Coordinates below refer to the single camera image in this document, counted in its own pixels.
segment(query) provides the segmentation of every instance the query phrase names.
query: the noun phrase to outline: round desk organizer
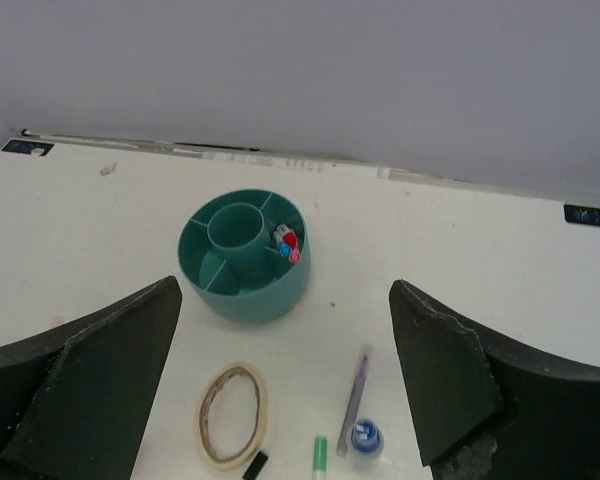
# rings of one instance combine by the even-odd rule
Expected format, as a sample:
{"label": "round desk organizer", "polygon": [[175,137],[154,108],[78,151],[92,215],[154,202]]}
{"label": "round desk organizer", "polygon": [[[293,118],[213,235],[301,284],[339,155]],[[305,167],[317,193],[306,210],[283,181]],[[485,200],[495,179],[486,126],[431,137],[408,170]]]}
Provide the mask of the round desk organizer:
{"label": "round desk organizer", "polygon": [[[282,223],[296,233],[298,263],[280,255],[272,240]],[[266,190],[238,190],[204,205],[182,231],[178,259],[211,308],[251,323],[273,320],[298,303],[311,261],[302,215],[289,200]]]}

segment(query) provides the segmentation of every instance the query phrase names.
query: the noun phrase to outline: tape roll hole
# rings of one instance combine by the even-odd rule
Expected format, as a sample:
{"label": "tape roll hole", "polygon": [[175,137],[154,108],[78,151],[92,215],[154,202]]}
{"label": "tape roll hole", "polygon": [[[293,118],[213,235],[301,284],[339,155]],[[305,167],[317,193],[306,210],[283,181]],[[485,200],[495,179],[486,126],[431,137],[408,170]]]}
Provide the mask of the tape roll hole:
{"label": "tape roll hole", "polygon": [[238,455],[256,428],[256,385],[247,375],[235,375],[222,387],[209,407],[209,443],[219,460]]}

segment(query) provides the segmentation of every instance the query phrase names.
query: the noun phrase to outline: white table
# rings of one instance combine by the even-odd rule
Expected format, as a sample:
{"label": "white table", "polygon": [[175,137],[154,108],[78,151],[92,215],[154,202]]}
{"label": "white table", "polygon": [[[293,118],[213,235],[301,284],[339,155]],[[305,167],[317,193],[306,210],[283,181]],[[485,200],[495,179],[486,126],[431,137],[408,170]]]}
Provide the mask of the white table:
{"label": "white table", "polygon": [[[257,366],[269,390],[260,479],[310,478],[319,433],[330,441],[329,478],[355,478],[333,452],[363,342],[375,351],[360,413],[386,440],[374,478],[430,478],[392,334],[387,296],[399,278],[506,335],[600,366],[600,229],[566,224],[561,203],[383,180],[373,167],[329,163],[318,173],[206,157],[60,143],[46,157],[0,153],[0,345],[178,277],[182,311],[135,480],[242,475],[204,466],[194,441],[203,387],[238,360]],[[249,187],[295,202],[312,249],[304,300],[261,328],[210,311],[176,256],[197,208]]]}

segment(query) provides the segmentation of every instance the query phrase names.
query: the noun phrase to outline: inner cylindrical cup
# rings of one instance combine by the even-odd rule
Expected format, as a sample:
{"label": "inner cylindrical cup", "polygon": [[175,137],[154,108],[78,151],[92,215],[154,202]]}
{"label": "inner cylindrical cup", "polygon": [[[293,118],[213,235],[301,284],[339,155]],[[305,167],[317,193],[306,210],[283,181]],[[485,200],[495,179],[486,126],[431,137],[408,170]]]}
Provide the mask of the inner cylindrical cup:
{"label": "inner cylindrical cup", "polygon": [[209,239],[221,249],[248,246],[257,240],[264,227],[262,213],[248,203],[227,205],[209,222]]}

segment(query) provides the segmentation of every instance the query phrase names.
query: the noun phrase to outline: beige tape roll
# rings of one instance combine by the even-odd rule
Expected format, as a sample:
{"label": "beige tape roll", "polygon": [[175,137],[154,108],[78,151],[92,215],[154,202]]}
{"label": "beige tape roll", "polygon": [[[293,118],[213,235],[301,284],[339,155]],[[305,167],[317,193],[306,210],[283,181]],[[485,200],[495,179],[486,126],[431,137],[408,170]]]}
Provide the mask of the beige tape roll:
{"label": "beige tape roll", "polygon": [[[256,423],[247,444],[235,455],[220,457],[209,438],[209,409],[216,395],[232,378],[247,377],[253,383],[257,402]],[[198,404],[197,433],[202,456],[215,467],[228,470],[246,462],[262,445],[267,430],[267,391],[262,376],[247,363],[234,363],[218,373],[204,390]]]}

